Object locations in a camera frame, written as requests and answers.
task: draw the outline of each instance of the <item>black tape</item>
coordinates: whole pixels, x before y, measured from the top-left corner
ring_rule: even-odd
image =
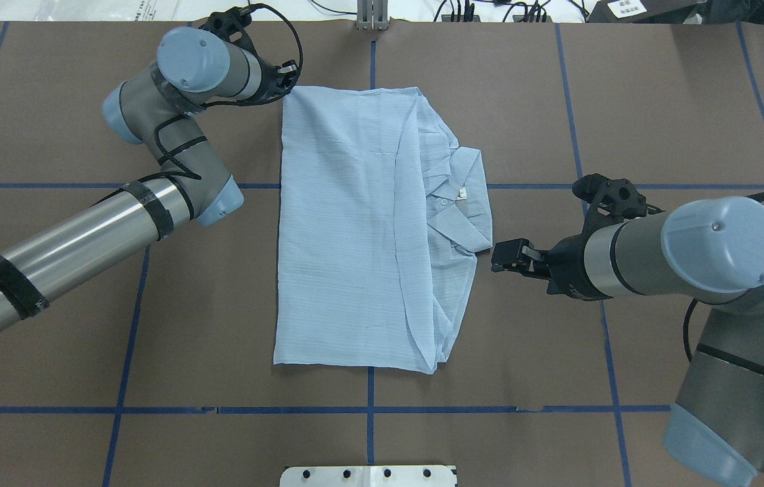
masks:
[[[636,295],[644,296],[644,293],[639,293],[637,289],[634,289],[632,286],[629,286],[629,283],[626,283],[623,273],[619,271],[619,266],[617,266],[617,238],[619,237],[619,232],[628,224],[629,222],[625,222],[624,224],[619,225],[619,228],[617,228],[617,231],[614,232],[613,237],[611,238],[611,267],[613,268],[613,274],[617,277],[617,281],[619,281],[623,287]]]
[[[135,196],[135,199],[145,208],[153,220],[153,224],[157,227],[157,241],[172,235],[174,231],[172,214],[168,212],[162,201],[157,198],[156,194],[153,194],[150,188],[138,181],[133,181],[120,186],[120,190]]]
[[[720,361],[725,361],[731,365],[742,367],[750,372],[758,373],[764,377],[764,366],[762,364],[753,363],[752,361],[748,361],[746,358],[742,358],[734,354],[729,354],[729,352],[719,350],[718,348],[712,348],[712,346],[704,345],[703,343],[698,343],[698,348],[696,350],[701,352],[701,354],[707,354],[710,357],[718,358]]]
[[[184,198],[184,203],[187,204],[187,210],[190,212],[190,219],[196,218],[196,209],[193,207],[193,200],[190,200],[190,195],[187,194],[184,185],[181,185],[181,182],[178,181],[177,178],[172,178],[172,176],[166,176],[166,179],[172,181],[174,187],[178,188],[178,192],[181,194],[181,197]]]
[[[22,320],[35,317],[49,307],[48,299],[18,270],[0,255],[0,290]]]
[[[194,145],[201,144],[202,142],[207,141],[207,137],[200,135],[196,137],[195,139],[190,139],[190,141],[184,142],[181,145],[178,145],[178,147],[172,149],[169,152],[166,152],[166,154],[163,154],[160,156],[160,158],[157,159],[157,164],[162,166],[166,163],[167,160],[169,160],[169,157],[175,157],[176,155],[180,154],[181,152],[189,149],[190,147],[193,147]]]

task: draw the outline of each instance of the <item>metal arm segment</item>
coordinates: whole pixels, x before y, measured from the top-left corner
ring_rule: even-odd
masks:
[[[743,199],[730,208],[737,203],[759,206]],[[688,215],[681,207],[602,228],[587,241],[583,259],[590,281],[608,296],[683,294],[713,305],[673,405],[665,446],[693,471],[737,487],[764,472],[764,254],[747,258],[750,252],[764,252],[764,219],[741,219],[740,235],[734,235],[729,247],[719,246],[718,258],[711,258],[709,265],[701,264],[708,269],[699,269],[697,262],[676,262],[670,246],[688,246],[685,254],[710,256],[716,249],[697,235],[734,231],[720,218],[698,222],[705,213],[709,210],[700,208]],[[679,230],[681,221],[686,229],[700,225],[702,231],[675,242],[669,234]],[[727,262],[722,262],[723,255],[729,256]],[[734,265],[743,269],[728,268]],[[736,287],[747,287],[746,279],[762,284],[734,289],[735,279],[741,279]]]
[[[235,10],[241,25],[218,30],[225,40],[206,30],[171,30],[157,61],[106,99],[103,114],[111,129],[127,142],[144,142],[163,172],[2,252],[0,333],[179,225],[193,218],[211,225],[240,207],[233,176],[192,117],[212,96],[265,102],[296,81],[293,62],[273,67],[228,41],[231,30],[245,34],[249,12]],[[255,52],[249,37],[241,41]]]

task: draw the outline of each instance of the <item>metal bracket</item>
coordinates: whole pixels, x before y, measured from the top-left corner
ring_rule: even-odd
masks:
[[[388,0],[358,0],[358,30],[388,30]]]
[[[290,467],[280,477],[280,487],[456,487],[457,468],[452,465],[373,465],[339,467]]]

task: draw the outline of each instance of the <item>folded shirt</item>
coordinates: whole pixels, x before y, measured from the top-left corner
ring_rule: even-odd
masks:
[[[412,89],[296,87],[283,104],[274,363],[433,373],[492,246],[477,149]]]

